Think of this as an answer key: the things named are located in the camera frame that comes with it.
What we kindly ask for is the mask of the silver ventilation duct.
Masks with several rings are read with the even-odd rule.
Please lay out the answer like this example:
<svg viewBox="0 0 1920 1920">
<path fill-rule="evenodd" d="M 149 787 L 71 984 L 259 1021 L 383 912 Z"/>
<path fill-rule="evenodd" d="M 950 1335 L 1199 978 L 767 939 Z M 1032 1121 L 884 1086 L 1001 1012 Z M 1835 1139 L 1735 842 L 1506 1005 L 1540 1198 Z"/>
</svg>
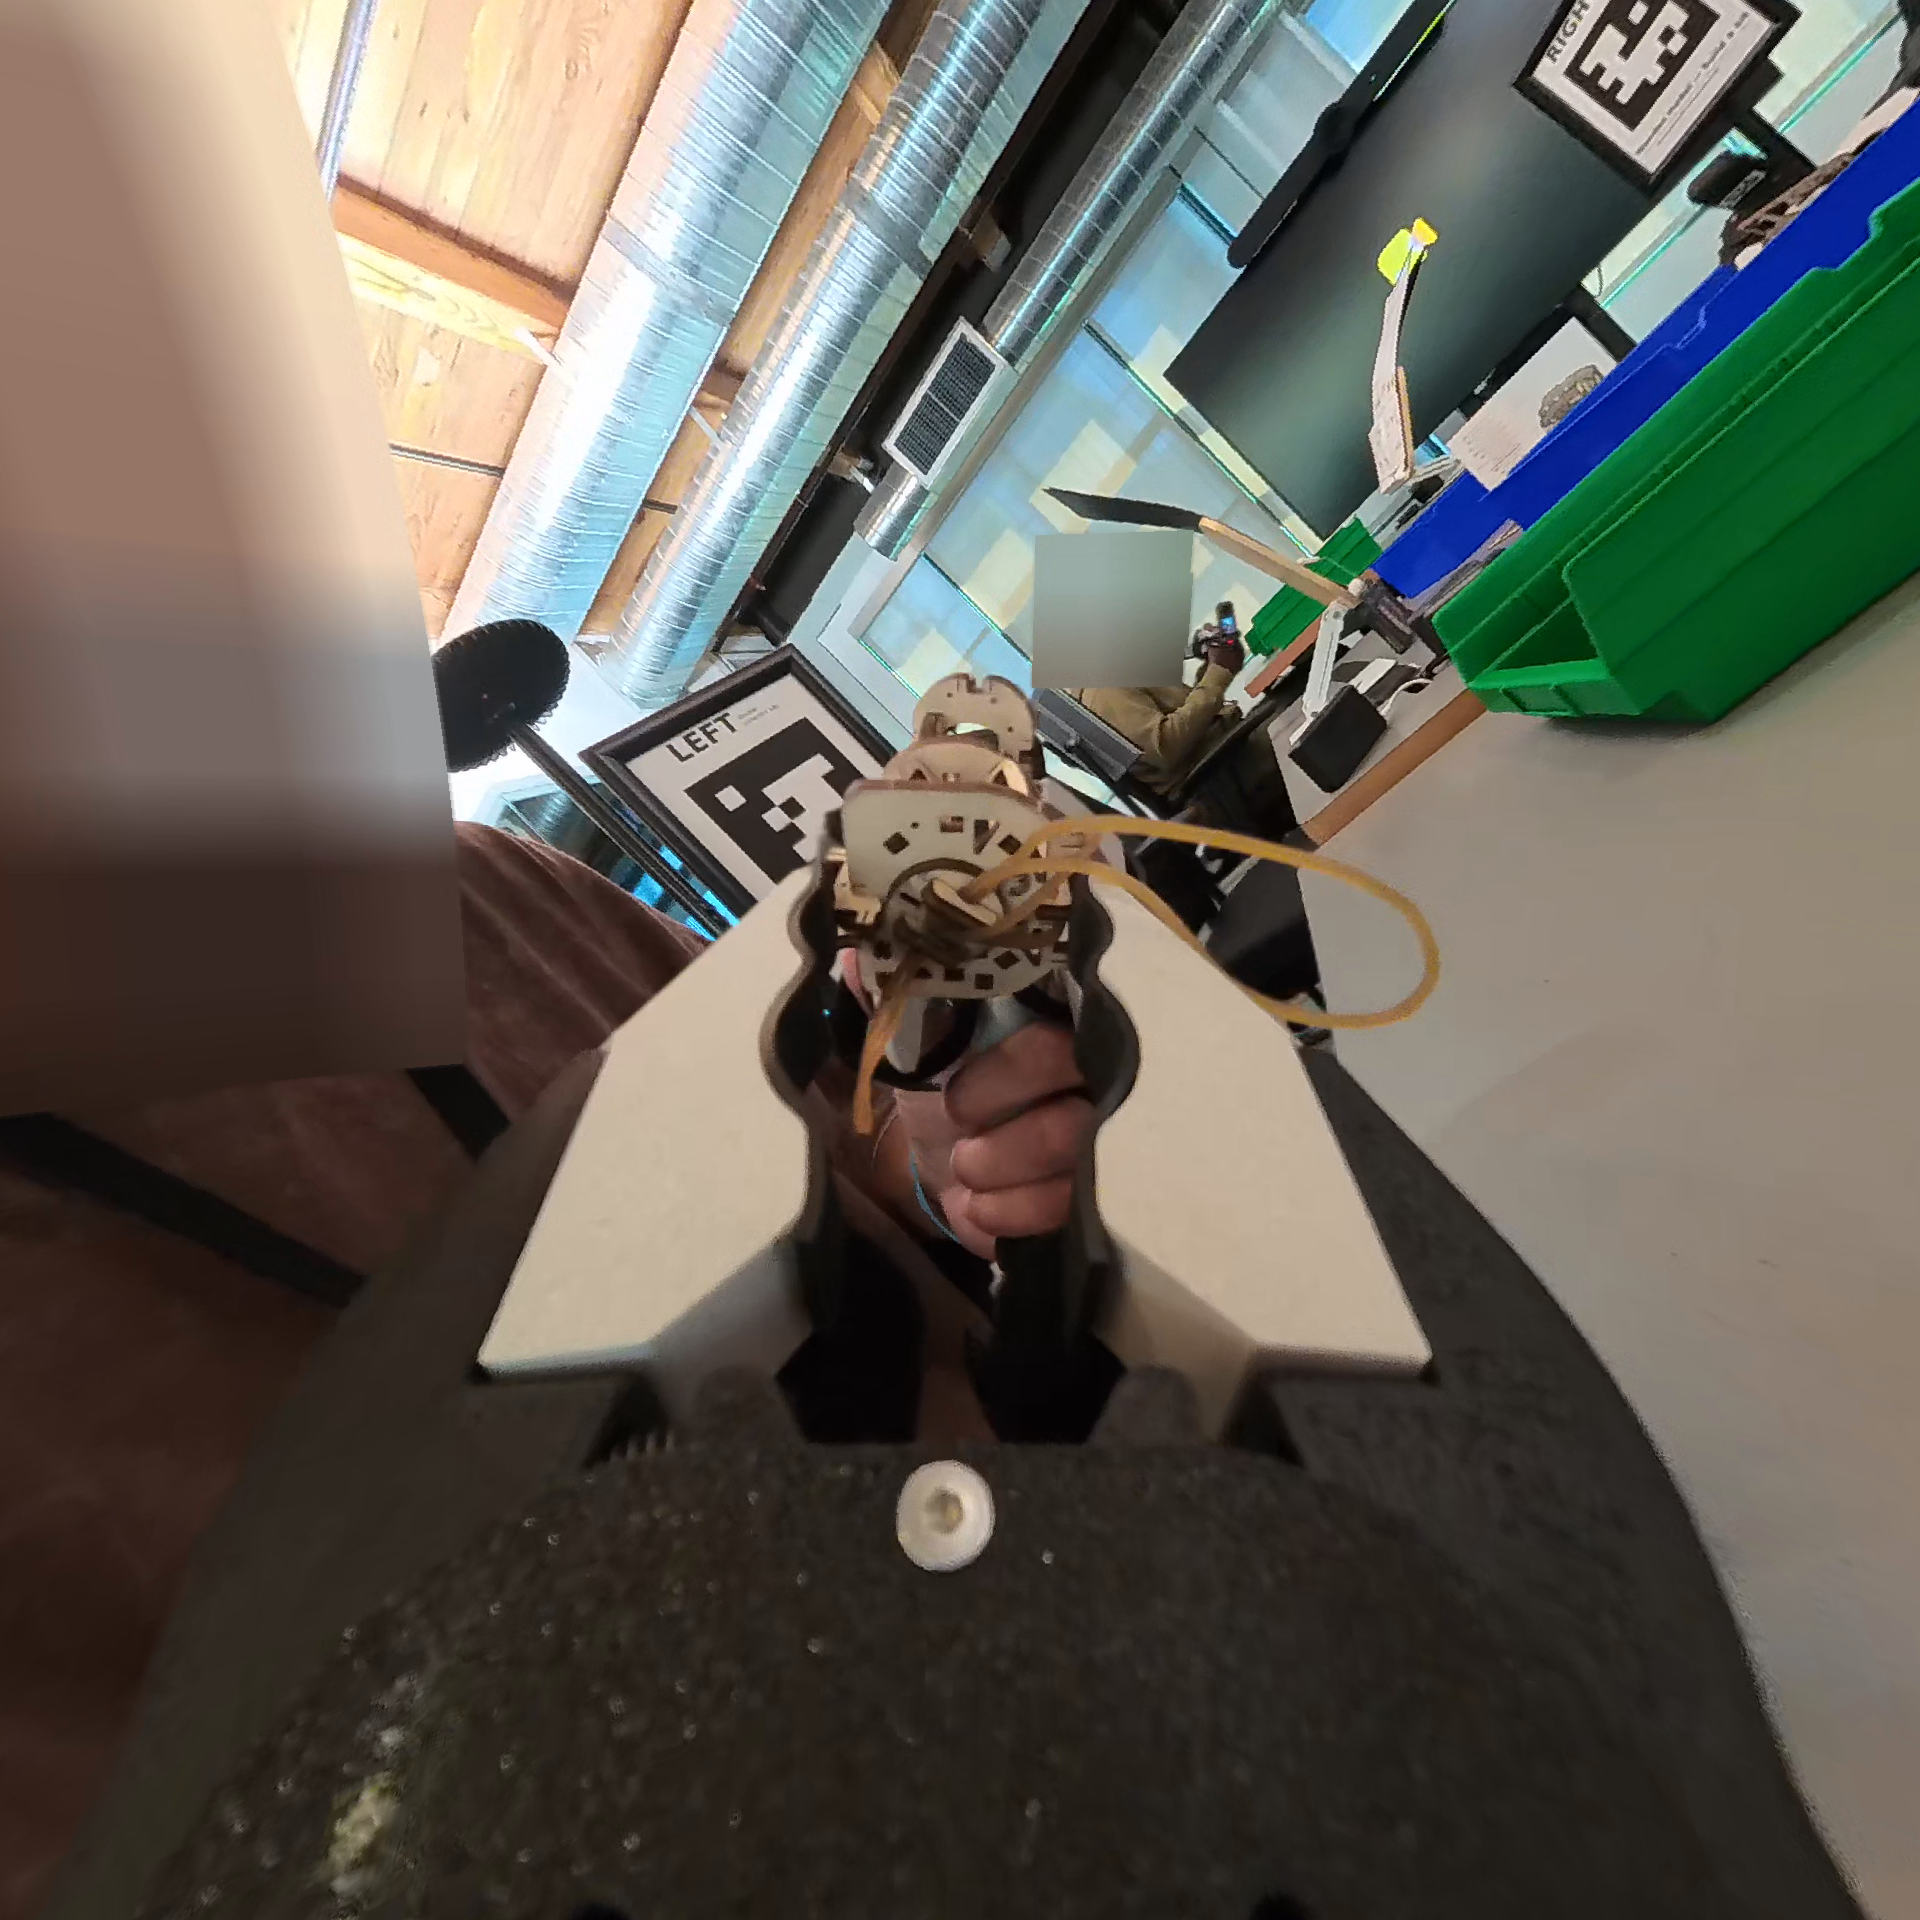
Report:
<svg viewBox="0 0 1920 1920">
<path fill-rule="evenodd" d="M 823 536 L 893 560 L 934 496 L 901 452 L 968 325 L 1006 371 L 1042 347 L 1285 3 L 934 3 L 601 657 L 668 707 L 742 619 L 784 631 Z"/>
<path fill-rule="evenodd" d="M 719 371 L 890 3 L 693 3 L 504 467 L 442 641 L 531 617 L 576 640 Z M 973 212 L 1086 3 L 937 3 L 828 198 L 606 671 L 675 698 L 825 458 L 838 414 Z"/>
</svg>

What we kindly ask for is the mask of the white desk stand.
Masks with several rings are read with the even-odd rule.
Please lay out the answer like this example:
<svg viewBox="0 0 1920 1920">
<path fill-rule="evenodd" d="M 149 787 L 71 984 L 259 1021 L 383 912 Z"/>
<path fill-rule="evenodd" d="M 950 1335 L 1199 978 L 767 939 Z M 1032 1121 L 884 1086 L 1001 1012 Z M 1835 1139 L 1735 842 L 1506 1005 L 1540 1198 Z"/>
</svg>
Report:
<svg viewBox="0 0 1920 1920">
<path fill-rule="evenodd" d="M 1340 792 L 1384 738 L 1392 700 L 1432 682 L 1441 664 L 1429 613 L 1374 569 L 1362 571 L 1349 601 L 1314 628 L 1286 762 L 1321 792 Z"/>
</svg>

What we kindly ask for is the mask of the green plastic bin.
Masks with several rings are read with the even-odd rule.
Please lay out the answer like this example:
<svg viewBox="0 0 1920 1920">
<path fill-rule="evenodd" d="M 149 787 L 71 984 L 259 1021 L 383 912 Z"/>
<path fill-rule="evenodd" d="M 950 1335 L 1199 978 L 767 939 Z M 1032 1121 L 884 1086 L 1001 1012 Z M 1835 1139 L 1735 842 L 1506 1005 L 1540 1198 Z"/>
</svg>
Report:
<svg viewBox="0 0 1920 1920">
<path fill-rule="evenodd" d="M 1918 558 L 1918 185 L 1486 569 L 1441 644 L 1491 709 L 1709 724 Z"/>
</svg>

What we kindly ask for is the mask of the white vent grille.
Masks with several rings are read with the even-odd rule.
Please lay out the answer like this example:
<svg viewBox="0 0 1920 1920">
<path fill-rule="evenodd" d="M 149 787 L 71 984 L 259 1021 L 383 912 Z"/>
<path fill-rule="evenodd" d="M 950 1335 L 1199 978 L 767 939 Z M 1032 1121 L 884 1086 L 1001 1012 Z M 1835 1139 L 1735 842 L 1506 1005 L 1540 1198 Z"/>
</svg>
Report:
<svg viewBox="0 0 1920 1920">
<path fill-rule="evenodd" d="M 930 488 L 1009 374 L 1006 357 L 983 330 L 956 320 L 880 441 L 890 464 Z"/>
</svg>

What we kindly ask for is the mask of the small green bin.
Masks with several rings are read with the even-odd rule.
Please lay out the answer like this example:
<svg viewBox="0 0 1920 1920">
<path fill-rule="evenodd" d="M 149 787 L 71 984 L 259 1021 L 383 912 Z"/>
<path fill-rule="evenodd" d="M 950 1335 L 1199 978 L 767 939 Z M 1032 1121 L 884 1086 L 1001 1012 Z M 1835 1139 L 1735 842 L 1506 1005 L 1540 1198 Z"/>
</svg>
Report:
<svg viewBox="0 0 1920 1920">
<path fill-rule="evenodd" d="M 1318 554 L 1308 561 L 1308 569 L 1349 585 L 1362 571 L 1368 571 L 1380 558 L 1383 547 L 1361 515 L 1350 518 L 1337 534 L 1326 538 Z M 1299 636 L 1318 624 L 1324 608 L 1299 588 L 1276 588 L 1260 605 L 1244 640 L 1254 655 L 1269 657 L 1293 645 Z"/>
</svg>

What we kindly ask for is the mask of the yellow rubber band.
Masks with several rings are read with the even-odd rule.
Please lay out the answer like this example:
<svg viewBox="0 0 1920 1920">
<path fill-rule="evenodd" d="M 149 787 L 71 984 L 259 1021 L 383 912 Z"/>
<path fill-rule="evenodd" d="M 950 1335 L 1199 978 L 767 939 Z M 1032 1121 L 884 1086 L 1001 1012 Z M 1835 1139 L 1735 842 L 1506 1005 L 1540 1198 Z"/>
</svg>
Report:
<svg viewBox="0 0 1920 1920">
<path fill-rule="evenodd" d="M 1419 902 L 1411 900 L 1399 886 L 1337 859 L 1324 851 L 1276 842 L 1237 828 L 1204 828 L 1188 822 L 1169 822 L 1150 818 L 1129 818 L 1121 813 L 1059 813 L 1042 831 L 1035 833 L 1027 847 L 1039 857 L 1028 861 L 1028 872 L 1042 872 L 1050 879 L 1069 881 L 1069 906 L 1073 906 L 1073 881 L 1085 881 L 1095 889 L 1110 889 L 1134 900 L 1152 920 L 1163 923 L 1185 947 L 1208 961 L 1214 972 L 1224 973 L 1227 966 L 1208 947 L 1199 934 L 1188 928 L 1173 906 L 1142 877 L 1125 866 L 1106 859 L 1100 847 L 1110 840 L 1129 840 L 1142 843 L 1180 845 L 1188 850 L 1218 847 L 1234 851 L 1251 861 L 1269 867 L 1286 867 L 1299 873 L 1311 873 L 1346 886 L 1368 900 L 1384 906 L 1399 915 L 1419 950 L 1420 972 L 1414 986 L 1389 1005 L 1376 1009 L 1340 1012 L 1314 1008 L 1301 995 L 1279 995 L 1241 979 L 1238 991 L 1256 1003 L 1272 1020 L 1289 1028 L 1328 1030 L 1335 1033 L 1384 1030 L 1412 1020 L 1435 995 L 1443 979 L 1443 950 L 1439 945 L 1429 914 Z M 1053 979 L 1064 978 L 1066 964 L 1079 957 L 1083 947 L 1066 934 L 1066 960 Z M 873 1125 L 877 1108 L 879 1068 L 888 1039 L 901 1021 L 902 998 L 890 998 L 877 1009 L 871 1009 L 866 1033 L 857 1055 L 852 1115 L 861 1131 Z"/>
</svg>

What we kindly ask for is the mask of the black framed tag sign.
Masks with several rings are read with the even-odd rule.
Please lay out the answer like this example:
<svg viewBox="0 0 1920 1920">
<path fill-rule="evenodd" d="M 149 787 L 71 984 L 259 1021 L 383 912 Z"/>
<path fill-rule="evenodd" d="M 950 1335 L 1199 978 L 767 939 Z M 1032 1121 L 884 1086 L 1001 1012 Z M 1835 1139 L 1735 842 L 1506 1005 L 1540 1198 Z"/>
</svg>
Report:
<svg viewBox="0 0 1920 1920">
<path fill-rule="evenodd" d="M 1666 190 L 1779 80 L 1789 2 L 1568 2 L 1515 89 L 1646 195 Z"/>
<path fill-rule="evenodd" d="M 588 765 L 733 915 L 823 847 L 846 790 L 896 748 L 779 645 L 588 746 Z"/>
</svg>

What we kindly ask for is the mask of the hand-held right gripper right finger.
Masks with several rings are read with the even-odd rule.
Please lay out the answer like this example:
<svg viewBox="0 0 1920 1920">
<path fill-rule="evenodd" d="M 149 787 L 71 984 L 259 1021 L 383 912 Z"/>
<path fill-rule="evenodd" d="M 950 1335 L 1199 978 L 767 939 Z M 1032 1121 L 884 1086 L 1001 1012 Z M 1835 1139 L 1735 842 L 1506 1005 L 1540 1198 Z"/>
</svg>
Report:
<svg viewBox="0 0 1920 1920">
<path fill-rule="evenodd" d="M 1090 888 L 1076 935 L 1106 1106 L 1095 1335 L 1132 1374 L 1180 1375 L 1214 1441 L 1275 1372 L 1425 1375 L 1429 1331 L 1286 1025 L 1127 891 Z"/>
</svg>

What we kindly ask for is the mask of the person's left hand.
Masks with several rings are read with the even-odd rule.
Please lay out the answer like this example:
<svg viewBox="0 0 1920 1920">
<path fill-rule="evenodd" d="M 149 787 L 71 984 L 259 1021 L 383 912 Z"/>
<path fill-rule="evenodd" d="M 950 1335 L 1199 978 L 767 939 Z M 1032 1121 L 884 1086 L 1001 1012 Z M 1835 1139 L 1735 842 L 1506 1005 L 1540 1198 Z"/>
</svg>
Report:
<svg viewBox="0 0 1920 1920">
<path fill-rule="evenodd" d="M 1095 1106 L 1074 1038 L 1028 1024 L 973 1053 L 944 1092 L 948 1173 L 939 1204 L 973 1254 L 1053 1235 L 1069 1219 Z"/>
</svg>

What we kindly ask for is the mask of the wooden model assembly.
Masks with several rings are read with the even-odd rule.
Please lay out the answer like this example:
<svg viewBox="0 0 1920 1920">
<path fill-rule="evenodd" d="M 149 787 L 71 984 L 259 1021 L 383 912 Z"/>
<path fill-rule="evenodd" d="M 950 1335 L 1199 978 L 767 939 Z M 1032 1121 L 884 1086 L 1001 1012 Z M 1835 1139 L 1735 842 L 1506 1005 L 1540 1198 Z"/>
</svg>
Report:
<svg viewBox="0 0 1920 1920">
<path fill-rule="evenodd" d="M 950 673 L 919 700 L 912 740 L 842 793 L 827 866 L 838 942 L 871 1008 L 988 999 L 1064 966 L 1070 888 L 1031 872 L 1057 811 L 1018 683 Z"/>
</svg>

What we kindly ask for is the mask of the person's left forearm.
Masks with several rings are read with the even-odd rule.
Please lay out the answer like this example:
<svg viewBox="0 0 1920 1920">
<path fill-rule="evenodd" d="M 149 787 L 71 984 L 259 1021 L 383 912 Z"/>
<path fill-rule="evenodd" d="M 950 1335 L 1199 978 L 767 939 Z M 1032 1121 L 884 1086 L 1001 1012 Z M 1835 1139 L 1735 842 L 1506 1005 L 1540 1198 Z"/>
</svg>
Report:
<svg viewBox="0 0 1920 1920">
<path fill-rule="evenodd" d="M 959 1131 L 947 1096 L 890 1089 L 877 1099 L 866 1130 L 855 1121 L 849 1103 L 831 1106 L 828 1121 L 835 1167 L 912 1243 L 920 1268 L 939 1274 L 977 1315 L 988 1315 L 995 1306 L 995 1235 L 977 1226 L 975 1193 L 955 1167 Z M 909 1145 L 919 1150 L 926 1192 L 947 1212 L 959 1243 L 939 1235 L 919 1212 L 907 1169 Z"/>
</svg>

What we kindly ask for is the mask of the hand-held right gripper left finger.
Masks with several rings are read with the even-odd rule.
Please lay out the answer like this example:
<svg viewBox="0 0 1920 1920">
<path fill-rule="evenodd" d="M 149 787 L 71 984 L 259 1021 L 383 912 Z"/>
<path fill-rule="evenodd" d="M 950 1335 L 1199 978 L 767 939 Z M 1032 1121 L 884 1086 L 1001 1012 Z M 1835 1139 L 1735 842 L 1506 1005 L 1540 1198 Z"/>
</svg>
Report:
<svg viewBox="0 0 1920 1920">
<path fill-rule="evenodd" d="M 776 1075 L 805 984 L 795 872 L 605 1046 L 477 1361 L 492 1380 L 639 1369 L 662 1404 L 810 1334 L 809 1124 Z"/>
</svg>

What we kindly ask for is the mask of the blue plastic bin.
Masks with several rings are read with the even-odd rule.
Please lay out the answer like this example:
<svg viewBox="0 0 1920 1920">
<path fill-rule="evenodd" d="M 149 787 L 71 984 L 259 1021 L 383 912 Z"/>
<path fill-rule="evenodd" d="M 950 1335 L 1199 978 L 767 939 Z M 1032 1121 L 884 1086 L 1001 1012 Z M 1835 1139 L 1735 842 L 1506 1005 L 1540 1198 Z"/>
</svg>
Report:
<svg viewBox="0 0 1920 1920">
<path fill-rule="evenodd" d="M 1917 96 L 1905 105 L 1901 117 L 1783 192 L 1780 203 L 1731 219 L 1727 261 L 1712 276 L 1500 484 L 1470 474 L 1453 480 L 1370 563 L 1372 573 L 1406 600 L 1435 597 L 1441 582 L 1506 525 L 1528 530 L 1549 515 L 1807 276 L 1860 251 L 1873 216 L 1917 181 Z"/>
</svg>

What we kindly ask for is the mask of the white paper stand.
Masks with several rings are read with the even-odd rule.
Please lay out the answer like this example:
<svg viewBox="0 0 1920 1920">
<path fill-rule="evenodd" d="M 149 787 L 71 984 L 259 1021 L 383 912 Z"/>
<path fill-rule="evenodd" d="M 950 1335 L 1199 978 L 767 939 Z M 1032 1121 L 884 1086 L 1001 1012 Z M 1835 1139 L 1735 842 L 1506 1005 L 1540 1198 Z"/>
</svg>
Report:
<svg viewBox="0 0 1920 1920">
<path fill-rule="evenodd" d="M 1411 256 L 1392 282 L 1383 305 L 1372 357 L 1366 445 L 1380 494 L 1408 486 L 1426 465 L 1423 458 L 1425 437 L 1414 423 L 1411 378 L 1404 368 L 1408 309 L 1423 264 L 1419 256 Z"/>
</svg>

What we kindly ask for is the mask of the white photo sheet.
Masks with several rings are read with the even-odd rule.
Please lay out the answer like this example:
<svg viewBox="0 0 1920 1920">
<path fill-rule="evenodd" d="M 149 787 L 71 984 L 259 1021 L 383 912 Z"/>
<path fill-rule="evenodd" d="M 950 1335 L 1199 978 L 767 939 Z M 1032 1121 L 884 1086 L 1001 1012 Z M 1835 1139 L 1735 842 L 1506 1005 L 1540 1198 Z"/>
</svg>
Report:
<svg viewBox="0 0 1920 1920">
<path fill-rule="evenodd" d="M 1462 423 L 1445 433 L 1450 455 L 1482 488 L 1515 475 L 1617 369 L 1621 354 L 1580 316 L 1558 320 L 1539 347 L 1500 374 Z"/>
</svg>

